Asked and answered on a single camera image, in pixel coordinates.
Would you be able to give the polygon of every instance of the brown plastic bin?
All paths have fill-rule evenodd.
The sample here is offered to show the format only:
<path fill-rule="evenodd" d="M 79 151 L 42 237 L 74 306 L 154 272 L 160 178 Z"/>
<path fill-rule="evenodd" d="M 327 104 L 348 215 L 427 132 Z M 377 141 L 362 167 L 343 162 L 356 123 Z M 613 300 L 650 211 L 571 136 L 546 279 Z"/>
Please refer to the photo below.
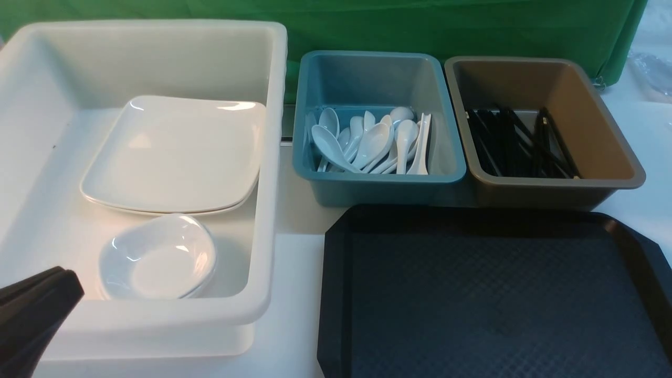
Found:
<path fill-rule="evenodd" d="M 578 65 L 562 59 L 458 56 L 445 68 L 479 206 L 591 210 L 618 189 L 644 184 L 644 169 Z M 494 103 L 514 109 L 523 120 L 546 107 L 582 178 L 487 174 L 465 109 L 494 109 Z"/>

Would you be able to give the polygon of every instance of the black serving tray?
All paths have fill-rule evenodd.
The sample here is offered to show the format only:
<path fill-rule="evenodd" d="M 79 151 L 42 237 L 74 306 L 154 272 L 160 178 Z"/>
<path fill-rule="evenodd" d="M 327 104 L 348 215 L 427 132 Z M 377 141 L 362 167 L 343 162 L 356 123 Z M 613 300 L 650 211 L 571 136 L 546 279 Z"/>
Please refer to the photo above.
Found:
<path fill-rule="evenodd" d="M 340 377 L 672 377 L 672 271 L 597 213 L 356 206 L 325 236 Z"/>

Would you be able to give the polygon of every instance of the white plastic bin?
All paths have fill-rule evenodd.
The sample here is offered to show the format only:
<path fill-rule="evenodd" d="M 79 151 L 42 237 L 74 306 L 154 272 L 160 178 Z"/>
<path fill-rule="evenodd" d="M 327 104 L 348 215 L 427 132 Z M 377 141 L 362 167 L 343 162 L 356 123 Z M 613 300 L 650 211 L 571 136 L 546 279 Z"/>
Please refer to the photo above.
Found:
<path fill-rule="evenodd" d="M 287 35 L 228 20 L 34 24 L 0 51 L 0 287 L 51 266 L 85 289 L 46 360 L 234 355 L 270 300 Z M 79 182 L 139 95 L 265 104 L 257 194 L 200 220 L 220 265 L 200 299 L 104 301 L 97 257 L 147 221 L 87 202 Z"/>

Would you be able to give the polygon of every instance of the green cloth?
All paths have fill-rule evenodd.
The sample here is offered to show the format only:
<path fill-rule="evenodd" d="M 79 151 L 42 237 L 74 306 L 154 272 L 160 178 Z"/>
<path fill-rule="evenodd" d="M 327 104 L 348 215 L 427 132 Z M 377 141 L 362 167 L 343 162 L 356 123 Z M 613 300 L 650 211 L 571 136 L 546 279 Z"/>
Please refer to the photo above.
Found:
<path fill-rule="evenodd" d="M 646 0 L 0 0 L 0 34 L 54 20 L 269 20 L 289 35 L 286 102 L 312 50 L 566 58 L 615 83 Z"/>

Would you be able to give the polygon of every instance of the white table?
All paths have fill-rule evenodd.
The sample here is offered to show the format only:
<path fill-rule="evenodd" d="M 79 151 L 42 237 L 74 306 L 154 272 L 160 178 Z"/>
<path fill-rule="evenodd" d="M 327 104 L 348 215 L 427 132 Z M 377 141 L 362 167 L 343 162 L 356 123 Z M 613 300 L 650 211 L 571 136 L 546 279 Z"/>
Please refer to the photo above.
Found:
<path fill-rule="evenodd" d="M 672 46 L 639 46 L 672 59 Z M 629 67 L 603 98 L 641 160 L 646 184 L 620 191 L 597 210 L 658 242 L 672 261 L 672 105 L 641 102 Z M 233 358 L 177 358 L 41 363 L 35 377 L 322 377 L 315 357 L 324 232 L 345 209 L 325 209 L 282 148 L 278 236 L 272 300 L 257 322 L 255 341 Z"/>

